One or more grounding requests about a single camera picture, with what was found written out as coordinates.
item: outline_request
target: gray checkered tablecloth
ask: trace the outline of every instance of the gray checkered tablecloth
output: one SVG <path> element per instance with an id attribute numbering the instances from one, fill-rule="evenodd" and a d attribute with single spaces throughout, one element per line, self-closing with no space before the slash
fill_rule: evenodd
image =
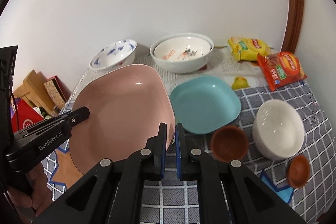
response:
<path id="1" fill-rule="evenodd" d="M 254 145 L 252 126 L 259 107 L 270 99 L 280 99 L 291 104 L 302 118 L 306 131 L 304 145 L 299 154 L 304 154 L 310 162 L 311 174 L 302 189 L 296 189 L 290 206 L 308 223 L 313 223 L 334 199 L 336 187 L 336 144 L 328 118 L 324 116 L 314 95 L 305 81 L 293 83 L 271 92 L 268 86 L 247 88 L 236 91 L 240 97 L 242 110 L 231 124 L 244 130 L 249 139 L 249 151 L 244 164 L 255 174 L 264 170 L 277 187 L 287 185 L 286 168 L 288 162 L 272 161 L 264 158 Z M 211 134 L 194 135 L 197 147 L 211 153 Z M 50 178 L 56 165 L 55 153 L 43 162 Z M 199 223 L 196 182 L 180 182 L 176 177 L 175 146 L 167 151 L 165 177 L 161 182 L 146 181 L 142 198 L 141 223 L 184 224 Z M 66 190 L 64 186 L 48 184 L 57 199 Z"/>

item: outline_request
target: tablecloth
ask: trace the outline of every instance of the tablecloth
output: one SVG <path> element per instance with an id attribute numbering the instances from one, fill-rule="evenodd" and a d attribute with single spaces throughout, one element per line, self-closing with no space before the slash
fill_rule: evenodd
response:
<path id="1" fill-rule="evenodd" d="M 135 63 L 142 63 L 154 67 L 163 79 L 168 92 L 178 84 L 202 74 L 217 76 L 225 81 L 228 77 L 254 77 L 260 87 L 237 90 L 242 110 L 231 124 L 244 130 L 249 139 L 249 151 L 243 163 L 261 178 L 266 177 L 275 192 L 281 190 L 293 191 L 289 205 L 308 223 L 313 223 L 332 202 L 336 187 L 336 143 L 328 118 L 318 105 L 307 82 L 297 82 L 271 92 L 265 84 L 259 67 L 249 62 L 236 62 L 227 49 L 216 50 L 207 69 L 187 75 L 177 75 L 165 72 L 154 64 L 150 56 L 139 56 Z M 63 111 L 71 110 L 74 100 L 80 91 L 102 74 L 86 71 L 76 86 L 72 96 Z M 286 168 L 288 162 L 272 161 L 264 158 L 254 146 L 252 125 L 255 115 L 263 102 L 270 99 L 280 99 L 293 105 L 300 114 L 305 127 L 305 142 L 300 153 L 310 162 L 311 174 L 306 186 L 302 189 L 292 189 L 286 182 Z M 211 134 L 190 134 L 196 141 L 198 148 L 211 153 L 209 143 Z M 68 141 L 59 152 L 68 151 Z M 55 152 L 43 161 L 48 178 L 55 173 L 57 158 Z M 53 191 L 53 199 L 57 199 L 66 191 L 62 182 L 49 181 L 48 186 Z M 180 182 L 176 177 L 175 146 L 167 151 L 165 178 L 161 182 L 145 182 L 142 200 L 141 223 L 184 224 L 199 223 L 198 198 L 196 182 Z"/>

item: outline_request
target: screw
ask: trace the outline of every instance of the screw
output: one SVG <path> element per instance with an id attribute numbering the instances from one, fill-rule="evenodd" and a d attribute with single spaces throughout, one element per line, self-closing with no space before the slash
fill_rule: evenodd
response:
<path id="1" fill-rule="evenodd" d="M 100 161 L 100 165 L 103 167 L 109 166 L 111 164 L 111 161 L 109 159 L 103 159 Z"/>
<path id="2" fill-rule="evenodd" d="M 142 149 L 142 150 L 140 151 L 140 154 L 141 154 L 142 156 L 148 156 L 148 155 L 150 155 L 150 153 L 152 153 L 152 151 L 151 151 L 150 149 L 148 149 L 148 148 L 144 148 L 144 149 Z"/>
<path id="3" fill-rule="evenodd" d="M 191 150 L 191 154 L 194 156 L 199 156 L 202 153 L 202 151 L 198 148 L 194 148 Z"/>
<path id="4" fill-rule="evenodd" d="M 232 165 L 233 167 L 239 168 L 239 167 L 241 167 L 242 163 L 241 163 L 239 160 L 233 160 L 233 161 L 231 162 L 231 165 Z"/>

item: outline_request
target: bowl rim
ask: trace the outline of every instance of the bowl rim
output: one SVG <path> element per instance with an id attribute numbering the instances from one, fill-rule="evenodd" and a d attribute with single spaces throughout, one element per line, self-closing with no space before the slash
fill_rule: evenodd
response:
<path id="1" fill-rule="evenodd" d="M 210 44 L 210 50 L 209 50 L 209 52 L 207 52 L 205 55 L 199 56 L 198 58 L 195 58 L 195 59 L 192 59 L 192 60 L 183 61 L 183 62 L 172 62 L 172 61 L 169 61 L 169 60 L 164 60 L 164 59 L 159 58 L 158 56 L 156 56 L 154 54 L 155 48 L 159 44 L 161 44 L 162 42 L 164 42 L 164 41 L 166 41 L 168 39 L 171 39 L 171 38 L 175 38 L 175 37 L 187 37 L 187 36 L 201 38 L 201 39 L 205 40 L 206 42 L 208 42 Z M 212 52 L 213 49 L 214 49 L 214 44 L 213 44 L 213 41 L 211 40 L 211 38 L 207 37 L 206 35 L 200 34 L 200 33 L 186 32 L 186 33 L 170 34 L 170 35 L 166 35 L 165 37 L 160 38 L 154 44 L 152 44 L 152 46 L 150 47 L 149 52 L 150 52 L 152 58 L 155 59 L 155 60 L 160 60 L 160 61 L 162 61 L 164 63 L 178 64 L 178 63 L 188 63 L 188 62 L 193 62 L 195 60 L 198 60 L 198 59 L 200 59 L 202 57 L 205 57 L 205 56 L 209 55 Z"/>
<path id="2" fill-rule="evenodd" d="M 135 43 L 135 47 L 134 47 L 134 49 L 133 49 L 132 51 L 128 52 L 127 55 L 125 56 L 125 58 L 119 60 L 118 62 L 116 62 L 116 63 L 114 63 L 114 64 L 112 64 L 112 65 L 105 66 L 105 67 L 103 67 L 103 68 L 93 68 L 93 67 L 91 66 L 91 63 L 92 63 L 92 61 L 93 61 L 94 59 L 96 59 L 97 56 L 100 54 L 100 52 L 101 52 L 101 50 L 100 50 L 100 51 L 99 51 L 97 54 L 95 54 L 95 56 L 92 57 L 92 59 L 90 60 L 90 62 L 89 62 L 89 68 L 90 68 L 91 70 L 95 70 L 95 71 L 98 71 L 98 70 L 105 70 L 105 69 L 107 69 L 107 68 L 110 68 L 110 67 L 115 66 L 115 65 L 116 65 L 117 63 L 119 63 L 119 62 L 124 61 L 124 60 L 125 60 L 127 57 L 129 57 L 133 52 L 135 52 L 135 49 L 137 48 L 137 45 L 138 45 L 138 43 L 137 43 L 135 40 L 133 40 L 133 39 L 123 39 L 123 40 L 119 40 L 119 41 L 113 42 L 113 43 L 111 43 L 111 44 L 109 44 L 109 45 L 107 45 L 107 46 L 104 47 L 104 48 L 109 47 L 109 46 L 111 46 L 111 45 L 113 45 L 113 44 L 116 44 L 116 43 L 118 43 L 118 42 L 122 42 L 122 41 L 124 41 L 124 40 L 125 40 L 125 41 L 126 41 L 126 40 L 129 40 L 129 41 L 132 41 L 132 42 Z"/>
<path id="3" fill-rule="evenodd" d="M 296 148 L 295 150 L 293 149 L 293 151 L 295 151 L 295 153 L 293 152 L 293 153 L 290 153 L 290 154 L 284 154 L 284 153 L 279 153 L 279 151 L 274 151 L 274 150 L 271 149 L 268 145 L 266 145 L 265 142 L 264 142 L 264 140 L 263 140 L 263 137 L 262 137 L 262 135 L 261 135 L 261 133 L 260 133 L 260 127 L 258 126 L 258 124 L 259 124 L 259 122 L 260 122 L 260 115 L 261 115 L 261 114 L 259 114 L 259 111 L 260 111 L 260 109 L 262 108 L 263 105 L 265 105 L 265 104 L 270 104 L 271 102 L 272 102 L 272 103 L 276 103 L 277 105 L 282 104 L 282 105 L 286 106 L 287 108 L 289 108 L 289 109 L 292 110 L 293 115 L 295 115 L 296 117 L 298 117 L 298 118 L 300 119 L 300 124 L 299 124 L 298 126 L 299 126 L 299 127 L 301 128 L 301 130 L 302 130 L 302 137 L 301 137 L 302 142 L 301 142 L 301 140 L 300 140 L 300 147 L 299 147 L 299 145 L 297 145 L 298 148 Z M 257 115 L 256 115 L 256 117 L 255 117 L 255 121 L 254 121 L 254 123 L 256 124 L 256 129 L 257 129 L 257 131 L 258 131 L 259 139 L 260 139 L 260 141 L 262 142 L 263 146 L 264 146 L 268 151 L 270 151 L 273 155 L 275 155 L 276 157 L 280 157 L 280 158 L 284 158 L 284 159 L 286 159 L 286 158 L 290 158 L 290 157 L 296 155 L 296 154 L 300 151 L 300 149 L 301 149 L 301 147 L 302 147 L 302 145 L 303 145 L 303 143 L 304 143 L 304 141 L 305 141 L 305 127 L 304 127 L 304 125 L 303 125 L 302 119 L 301 119 L 300 115 L 298 114 L 298 112 L 296 111 L 296 109 L 295 109 L 292 105 L 290 105 L 289 103 L 287 103 L 286 101 L 279 100 L 279 99 L 271 99 L 271 100 L 268 100 L 268 101 L 264 102 L 264 103 L 260 106 L 260 108 L 258 109 L 258 112 L 257 112 Z"/>

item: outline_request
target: wooden door frame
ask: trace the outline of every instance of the wooden door frame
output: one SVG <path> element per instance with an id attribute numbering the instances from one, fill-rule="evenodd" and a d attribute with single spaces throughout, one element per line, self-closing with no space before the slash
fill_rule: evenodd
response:
<path id="1" fill-rule="evenodd" d="M 281 47 L 282 52 L 295 52 L 301 31 L 304 4 L 305 0 L 289 0 L 286 32 Z"/>

